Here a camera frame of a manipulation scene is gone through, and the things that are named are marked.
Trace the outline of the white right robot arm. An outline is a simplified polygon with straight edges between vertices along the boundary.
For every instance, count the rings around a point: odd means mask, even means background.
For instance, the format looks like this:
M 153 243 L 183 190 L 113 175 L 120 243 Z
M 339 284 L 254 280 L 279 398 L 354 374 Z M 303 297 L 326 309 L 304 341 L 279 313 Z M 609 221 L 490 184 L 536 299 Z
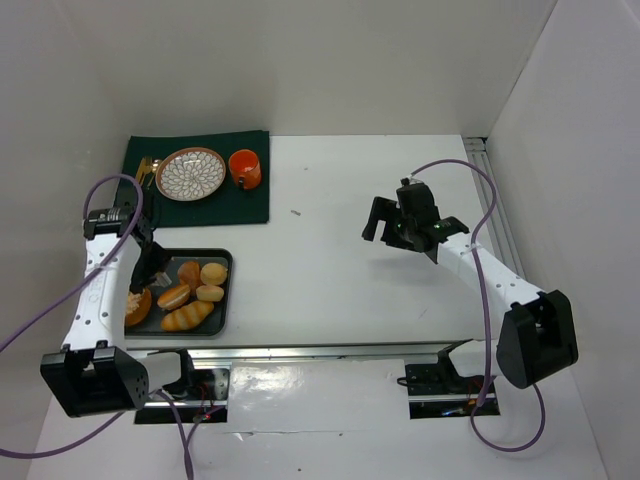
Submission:
M 527 282 L 473 240 L 459 219 L 441 217 L 422 182 L 405 181 L 396 199 L 375 197 L 362 237 L 383 231 L 386 245 L 426 255 L 480 295 L 496 339 L 454 347 L 449 359 L 461 377 L 490 372 L 525 389 L 578 361 L 573 312 L 568 297 Z

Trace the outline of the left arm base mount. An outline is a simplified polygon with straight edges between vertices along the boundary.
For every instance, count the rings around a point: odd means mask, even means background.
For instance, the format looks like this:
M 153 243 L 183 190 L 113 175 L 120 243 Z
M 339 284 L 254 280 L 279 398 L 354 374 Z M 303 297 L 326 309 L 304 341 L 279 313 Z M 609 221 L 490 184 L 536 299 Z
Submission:
M 226 423 L 228 419 L 228 398 L 230 390 L 229 365 L 215 365 L 213 368 L 196 368 L 191 375 L 191 384 L 179 391 L 172 387 L 167 394 L 174 401 L 183 424 Z M 154 396 L 145 407 L 135 413 L 136 425 L 175 424 L 174 414 L 169 404 Z

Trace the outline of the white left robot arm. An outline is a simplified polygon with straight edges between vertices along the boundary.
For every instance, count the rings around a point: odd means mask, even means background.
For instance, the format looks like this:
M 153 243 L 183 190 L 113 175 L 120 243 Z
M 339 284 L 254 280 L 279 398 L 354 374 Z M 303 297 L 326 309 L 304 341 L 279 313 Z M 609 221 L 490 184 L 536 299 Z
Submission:
M 184 349 L 135 358 L 126 350 L 127 297 L 167 287 L 167 250 L 153 239 L 141 205 L 91 211 L 83 223 L 87 285 L 57 353 L 43 356 L 40 373 L 70 417 L 140 410 L 162 389 L 187 387 L 193 370 Z

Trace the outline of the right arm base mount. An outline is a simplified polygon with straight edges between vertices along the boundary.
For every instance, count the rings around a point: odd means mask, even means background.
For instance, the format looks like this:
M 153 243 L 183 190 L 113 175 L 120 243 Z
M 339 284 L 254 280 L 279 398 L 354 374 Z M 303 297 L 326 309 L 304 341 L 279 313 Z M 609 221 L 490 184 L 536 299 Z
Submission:
M 450 359 L 453 343 L 437 353 L 436 361 L 405 366 L 405 375 L 396 379 L 408 394 L 412 420 L 470 417 L 483 385 L 482 375 L 460 376 Z

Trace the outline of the round sugar-topped bun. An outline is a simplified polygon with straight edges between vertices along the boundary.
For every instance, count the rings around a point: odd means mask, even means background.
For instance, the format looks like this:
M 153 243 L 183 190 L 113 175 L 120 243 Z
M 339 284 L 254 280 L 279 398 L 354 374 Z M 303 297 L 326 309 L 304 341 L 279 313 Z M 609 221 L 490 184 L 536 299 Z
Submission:
M 151 305 L 152 294 L 148 288 L 144 288 L 141 293 L 129 292 L 124 325 L 129 328 L 141 323 L 149 314 Z

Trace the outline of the silver metal tongs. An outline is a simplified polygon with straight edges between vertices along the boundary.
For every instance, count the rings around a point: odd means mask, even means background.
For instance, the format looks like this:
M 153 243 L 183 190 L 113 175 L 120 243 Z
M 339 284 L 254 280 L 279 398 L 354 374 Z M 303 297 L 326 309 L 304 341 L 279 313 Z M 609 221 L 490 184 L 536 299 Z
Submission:
M 154 257 L 148 261 L 147 270 L 147 286 L 168 287 L 172 284 L 170 276 L 166 273 L 166 269 L 171 262 L 171 256 Z

